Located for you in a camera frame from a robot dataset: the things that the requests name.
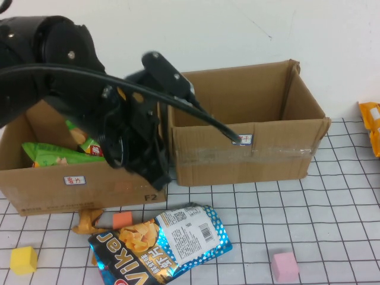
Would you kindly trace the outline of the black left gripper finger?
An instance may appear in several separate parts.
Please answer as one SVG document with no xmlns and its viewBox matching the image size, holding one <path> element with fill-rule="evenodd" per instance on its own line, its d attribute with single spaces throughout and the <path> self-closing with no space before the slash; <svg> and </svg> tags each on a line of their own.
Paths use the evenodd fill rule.
<svg viewBox="0 0 380 285">
<path fill-rule="evenodd" d="M 155 141 L 153 147 L 153 181 L 151 185 L 156 190 L 162 190 L 172 181 L 172 178 L 169 175 L 167 153 L 162 141 Z"/>
<path fill-rule="evenodd" d="M 150 185 L 152 185 L 154 182 L 154 172 L 152 172 L 149 168 L 139 166 L 127 166 L 127 171 L 137 174 L 140 177 L 144 178 Z"/>
</svg>

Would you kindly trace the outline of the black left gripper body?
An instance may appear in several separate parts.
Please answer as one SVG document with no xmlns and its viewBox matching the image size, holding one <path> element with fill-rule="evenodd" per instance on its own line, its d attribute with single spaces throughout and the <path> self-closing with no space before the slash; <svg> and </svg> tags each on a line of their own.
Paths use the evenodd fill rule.
<svg viewBox="0 0 380 285">
<path fill-rule="evenodd" d="M 146 167 L 153 172 L 155 141 L 159 135 L 155 91 L 137 83 L 146 77 L 140 71 L 128 78 L 103 75 L 101 98 L 104 110 L 100 115 L 100 146 L 109 166 Z"/>
</svg>

